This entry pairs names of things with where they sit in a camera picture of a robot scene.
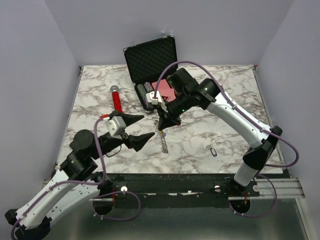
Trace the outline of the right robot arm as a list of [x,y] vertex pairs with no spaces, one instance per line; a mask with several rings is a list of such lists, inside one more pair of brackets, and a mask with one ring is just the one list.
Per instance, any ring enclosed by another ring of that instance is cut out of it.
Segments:
[[158,108],[158,130],[179,126],[181,114],[192,107],[200,107],[222,119],[249,145],[230,183],[230,191],[234,195],[243,195],[248,190],[249,182],[262,170],[276,149],[283,130],[260,122],[234,101],[228,102],[227,93],[221,92],[210,78],[198,83],[186,69],[181,68],[170,75],[167,81],[177,91],[177,96],[175,100],[166,102],[165,108]]

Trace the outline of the metal disc with keyrings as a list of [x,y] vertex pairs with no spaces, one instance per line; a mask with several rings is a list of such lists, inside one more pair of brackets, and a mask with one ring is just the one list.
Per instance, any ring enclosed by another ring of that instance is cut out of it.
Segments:
[[155,129],[155,131],[156,131],[156,134],[158,135],[158,137],[159,137],[159,139],[160,139],[161,151],[162,151],[164,154],[168,154],[168,153],[169,153],[169,150],[168,150],[167,142],[166,142],[165,137],[161,137],[160,131],[162,131],[162,130],[158,130],[158,124],[159,124],[159,121],[158,121],[158,120],[155,120],[153,126],[154,126],[154,129]]

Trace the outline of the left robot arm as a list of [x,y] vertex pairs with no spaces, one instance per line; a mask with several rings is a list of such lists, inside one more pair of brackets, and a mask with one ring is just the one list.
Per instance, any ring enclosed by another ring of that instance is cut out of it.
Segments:
[[42,240],[53,223],[78,204],[96,197],[114,197],[113,182],[106,170],[104,157],[125,145],[140,151],[154,132],[128,135],[126,128],[143,119],[113,111],[101,116],[93,130],[78,131],[70,143],[71,152],[49,182],[32,200],[5,213],[12,225],[13,240]]

